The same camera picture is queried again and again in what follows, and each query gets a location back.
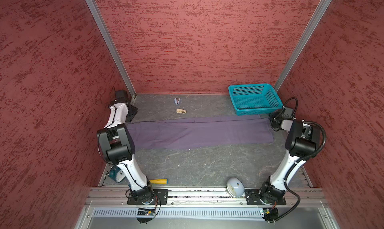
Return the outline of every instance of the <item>black mounting plate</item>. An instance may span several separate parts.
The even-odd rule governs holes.
[[[259,197],[259,189],[246,189],[245,190],[245,198],[247,200],[247,205],[262,205],[267,206],[263,204]],[[279,200],[276,205],[287,205],[285,198],[283,197],[281,200]]]
[[[157,195],[157,203],[161,202],[161,205],[166,205],[167,204],[167,199],[168,199],[168,189],[153,189],[153,192]],[[135,201],[133,199],[132,194],[129,193],[129,197],[127,200],[128,205],[142,205],[142,206],[147,206],[147,204],[142,204],[140,201]],[[152,201],[148,205],[155,205],[155,201]]]

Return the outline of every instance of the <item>red wallpaper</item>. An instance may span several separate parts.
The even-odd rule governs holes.
[[[71,229],[123,87],[84,0],[0,0],[0,228]]]
[[[137,92],[276,82],[319,0],[96,0]]]
[[[384,0],[333,0],[279,95],[327,131],[306,164],[344,229],[384,227]]]

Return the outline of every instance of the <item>purple cloth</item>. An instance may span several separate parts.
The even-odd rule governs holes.
[[[218,145],[272,143],[269,120],[259,115],[195,117],[128,123],[136,148],[194,149]]]

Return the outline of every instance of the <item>yellow tool handle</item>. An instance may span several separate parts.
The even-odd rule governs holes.
[[[151,183],[154,183],[154,184],[167,184],[168,183],[168,179],[152,179],[149,181]]]

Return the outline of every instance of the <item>blue basket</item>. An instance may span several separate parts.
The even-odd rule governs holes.
[[[268,83],[231,85],[228,90],[236,115],[271,113],[283,106]]]

